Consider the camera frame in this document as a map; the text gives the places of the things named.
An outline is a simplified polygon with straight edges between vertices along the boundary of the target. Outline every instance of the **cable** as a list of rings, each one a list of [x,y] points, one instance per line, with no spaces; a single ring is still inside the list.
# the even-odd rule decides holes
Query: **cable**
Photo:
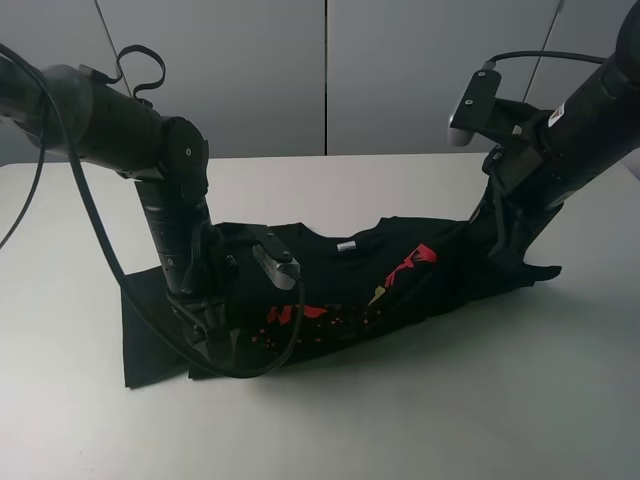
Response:
[[[93,197],[91,196],[91,191],[89,189],[89,185],[87,184],[87,179],[84,175],[84,171],[82,170],[82,165],[80,163],[80,158],[78,157],[78,152],[76,150],[75,143],[71,140],[69,135],[69,130],[67,128],[66,122],[62,114],[60,113],[60,109],[51,94],[51,91],[47,87],[47,84],[44,78],[41,76],[40,72],[35,69],[29,62],[23,59],[20,55],[15,53],[13,50],[8,48],[7,46],[0,44],[0,54],[7,57],[13,63],[15,63],[20,69],[22,69],[42,90],[42,92],[47,97],[53,112],[58,119],[58,123],[60,125],[60,131],[62,133],[62,138],[64,140],[65,145],[67,146],[67,158],[69,159],[69,163],[71,165],[71,171],[73,173],[73,177],[76,181],[76,185],[78,186],[78,191],[80,193],[80,197],[82,198],[82,202],[84,203],[84,207],[87,211],[87,215],[89,216],[89,221],[93,227],[93,230],[98,239],[98,243],[100,244],[100,248],[102,249],[102,253],[111,269],[111,273],[118,282],[118,285],[122,289],[122,293],[125,298],[129,301],[135,312],[151,327],[151,329],[160,336],[167,344],[173,348],[177,353],[185,357],[189,362],[195,365],[202,370],[213,373],[215,375],[220,375],[218,373],[218,369],[207,362],[204,362],[202,357],[195,353],[190,349],[183,349],[180,345],[178,345],[170,334],[166,333],[163,330],[163,327],[153,320],[153,317],[149,315],[149,312],[144,308],[144,306],[138,301],[136,296],[133,294],[129,285],[127,283],[126,275],[118,262],[118,258],[116,257],[115,252],[113,251],[113,247],[111,246],[111,242],[109,241],[109,237],[107,236],[107,232],[104,229],[104,225],[102,224],[102,220],[100,219],[100,215],[98,213],[98,209],[96,208],[96,204],[93,201]],[[304,300],[304,288],[300,290],[301,299]],[[301,319],[304,312],[304,305],[301,305],[299,309],[299,317],[296,318],[296,326],[294,327],[294,333],[299,332],[301,326]]]
[[[47,108],[45,107],[44,113],[43,113],[43,117],[47,116]],[[4,236],[4,238],[2,239],[2,242],[0,242],[0,250],[2,250],[2,247],[4,247],[4,245],[9,241],[9,239],[11,238],[11,235],[13,235],[13,233],[16,231],[16,229],[18,228],[18,225],[20,225],[20,222],[22,222],[22,219],[24,218],[25,214],[27,213],[27,210],[29,210],[29,207],[31,206],[31,201],[33,200],[34,195],[36,194],[36,190],[38,188],[38,183],[40,183],[40,175],[42,174],[42,167],[44,165],[44,154],[47,151],[47,148],[45,146],[46,143],[46,138],[45,138],[45,128],[44,128],[44,124],[45,122],[42,122],[42,134],[40,135],[40,156],[38,157],[38,166],[36,167],[36,173],[33,176],[33,182],[31,183],[31,189],[29,190],[29,194],[27,195],[27,199],[24,202],[24,205],[22,206],[22,210],[20,210],[20,213],[18,214],[18,217],[16,218],[16,221],[13,222],[13,225],[11,225],[11,228],[9,229],[9,231],[7,232],[7,234]]]
[[[508,58],[520,58],[520,57],[549,57],[549,58],[564,58],[565,60],[577,60],[580,62],[603,64],[606,58],[594,57],[591,55],[582,55],[581,53],[567,53],[567,52],[545,52],[541,50],[522,50],[518,52],[501,53],[491,57],[488,61],[490,63],[496,63],[500,60],[506,60]]]
[[[291,338],[289,339],[289,343],[287,344],[287,348],[284,349],[278,358],[276,358],[271,363],[259,368],[250,368],[250,369],[236,369],[236,368],[225,368],[216,366],[217,370],[216,374],[221,375],[223,377],[231,377],[231,378],[255,378],[264,375],[265,373],[270,372],[271,370],[275,370],[276,368],[281,367],[285,364],[287,360],[291,357],[293,350],[296,348],[296,344],[298,342],[298,337],[300,336],[300,329],[302,328],[302,322],[304,318],[304,305],[306,303],[306,292],[304,288],[304,283],[302,280],[298,280],[298,313],[296,314],[296,319],[293,324],[293,332],[291,332]],[[191,313],[188,309],[184,307],[179,301],[177,301],[171,293],[167,290],[167,298],[171,305],[176,307],[187,316],[195,325],[197,325],[198,319],[195,318],[195,315]]]

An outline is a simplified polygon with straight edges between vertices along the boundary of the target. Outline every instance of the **gray wall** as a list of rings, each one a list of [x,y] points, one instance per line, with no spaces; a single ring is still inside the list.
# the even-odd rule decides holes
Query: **gray wall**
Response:
[[[0,41],[38,67],[85,63],[113,74],[108,29],[117,51],[140,43],[163,57],[165,85],[141,96],[162,115],[192,121],[212,156],[324,154],[324,0],[104,0],[100,7],[104,24],[91,0],[11,1]],[[139,54],[123,69],[131,86],[160,75]],[[37,160],[14,127],[0,127],[0,146],[0,165]]]
[[[184,115],[214,157],[324,153],[324,0],[105,0],[116,50],[141,43],[167,64],[144,92],[163,115]],[[125,59],[129,85],[156,64]]]
[[[2,0],[0,11],[0,42],[36,67],[84,63],[115,73],[115,55],[92,1]],[[6,123],[0,125],[0,165],[36,162],[38,151]]]
[[[622,21],[634,3],[635,0],[564,0],[546,50],[610,56]],[[596,68],[587,63],[543,58],[527,101],[539,108],[556,109]],[[640,178],[638,150],[629,154],[624,163]]]
[[[557,3],[329,0],[329,154],[453,151],[447,123],[470,76],[497,53],[541,49]],[[534,65],[500,65],[499,94],[522,100]]]

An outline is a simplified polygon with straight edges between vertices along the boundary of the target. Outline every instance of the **clothing label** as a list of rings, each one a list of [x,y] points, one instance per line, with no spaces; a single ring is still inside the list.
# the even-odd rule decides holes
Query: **clothing label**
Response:
[[[356,249],[356,242],[354,242],[353,240],[350,242],[344,242],[344,243],[338,244],[339,252],[346,252],[347,250],[355,250],[355,249]]]

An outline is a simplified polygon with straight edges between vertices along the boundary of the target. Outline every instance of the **black cable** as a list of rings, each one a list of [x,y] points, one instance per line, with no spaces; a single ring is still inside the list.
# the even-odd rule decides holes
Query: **black cable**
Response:
[[[45,107],[45,110],[44,110],[44,113],[43,113],[43,117],[46,117],[47,110],[48,109]],[[47,151],[47,148],[45,146],[45,143],[46,143],[46,135],[45,135],[45,128],[44,128],[45,123],[46,123],[45,121],[42,122],[43,127],[42,127],[42,134],[40,135],[40,156],[38,157],[38,166],[36,167],[36,173],[33,176],[33,182],[31,183],[31,189],[29,190],[29,194],[27,195],[27,199],[25,200],[24,205],[22,206],[22,210],[20,210],[20,213],[18,214],[18,217],[16,218],[16,221],[13,222],[13,225],[11,225],[11,228],[9,229],[7,234],[4,236],[4,238],[2,239],[2,242],[0,242],[0,250],[9,241],[9,239],[11,238],[11,235],[13,235],[13,233],[18,228],[18,225],[20,225],[20,222],[22,222],[22,219],[24,218],[25,214],[27,213],[27,210],[29,210],[29,207],[31,206],[31,201],[33,200],[33,197],[36,194],[36,190],[38,189],[38,184],[40,183],[40,176],[42,174],[42,167],[44,165],[44,154]]]
[[[508,58],[520,58],[520,57],[549,57],[549,58],[564,58],[565,60],[577,60],[580,62],[603,64],[606,58],[594,57],[591,55],[582,55],[581,53],[568,53],[568,52],[545,52],[542,50],[522,50],[518,52],[501,53],[491,57],[488,61],[496,63],[500,60],[506,60]]]
[[[118,258],[116,257],[115,252],[113,251],[113,247],[111,246],[111,242],[109,241],[109,237],[107,236],[107,232],[104,229],[104,225],[102,224],[102,220],[100,219],[100,215],[98,214],[98,209],[96,208],[96,204],[93,201],[93,197],[91,196],[91,191],[89,189],[89,185],[87,184],[87,179],[84,175],[84,171],[82,170],[82,165],[80,163],[80,158],[78,156],[78,152],[76,150],[75,143],[71,140],[69,135],[69,130],[67,128],[66,122],[60,113],[60,109],[51,94],[44,78],[40,74],[39,70],[34,68],[29,62],[23,59],[20,55],[15,53],[13,50],[8,48],[7,46],[0,44],[0,54],[7,57],[13,63],[15,63],[20,69],[22,69],[42,90],[42,92],[47,97],[49,104],[58,119],[58,123],[60,125],[60,131],[62,133],[62,138],[64,140],[65,145],[67,146],[67,158],[69,159],[69,164],[71,165],[71,171],[73,172],[73,177],[76,181],[76,185],[78,186],[78,191],[80,192],[80,197],[82,198],[82,202],[84,203],[84,207],[87,211],[87,215],[89,216],[89,220],[93,227],[93,230],[98,239],[98,243],[100,244],[100,248],[102,249],[102,253],[104,254],[105,259],[107,260],[107,264],[111,269],[111,273],[118,282],[118,285],[122,289],[122,293],[125,298],[129,301],[135,312],[140,315],[140,317],[151,327],[151,329],[160,336],[171,348],[173,348],[178,354],[185,357],[189,362],[195,365],[202,370],[213,373],[215,375],[223,375],[223,376],[233,376],[236,378],[246,378],[244,376],[238,377],[237,375],[224,375],[222,373],[218,373],[218,369],[207,362],[204,362],[202,357],[197,354],[195,351],[190,349],[183,349],[180,345],[178,345],[170,334],[164,332],[162,326],[153,320],[153,317],[147,312],[144,306],[138,301],[136,296],[133,294],[129,285],[127,283],[126,275],[118,262]],[[301,300],[304,300],[304,287],[299,285],[300,288],[300,297]],[[299,332],[302,318],[304,314],[304,304],[301,303],[300,311],[298,312],[298,317],[296,318],[296,325],[294,327],[294,333]],[[297,335],[292,336],[292,342],[296,343]]]

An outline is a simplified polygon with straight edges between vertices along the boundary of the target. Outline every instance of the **t-shirt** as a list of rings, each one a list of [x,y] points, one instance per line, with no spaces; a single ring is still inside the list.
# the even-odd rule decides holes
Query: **t-shirt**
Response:
[[[223,234],[239,227],[217,225]],[[504,272],[487,259],[491,239],[467,222],[384,218],[349,238],[324,237],[302,223],[271,229],[300,263],[306,289],[302,329],[288,363],[326,355],[559,273],[525,265],[517,272]],[[250,248],[234,251],[234,257],[239,273],[228,290],[226,317],[236,332],[236,365],[255,368],[277,358],[289,342],[299,308],[298,292],[274,287]],[[162,306],[164,286],[158,275],[161,272],[154,269],[130,279],[138,290],[145,285],[141,295],[156,307],[155,315],[176,322],[170,309]],[[127,307],[123,302],[128,386],[167,376],[163,366],[170,365],[173,371],[179,360],[174,353],[159,360],[163,347],[148,335],[143,341],[139,326],[132,327],[140,319]],[[154,352],[151,360],[145,356],[144,344],[153,344],[144,347]],[[190,369],[191,378],[208,376]]]

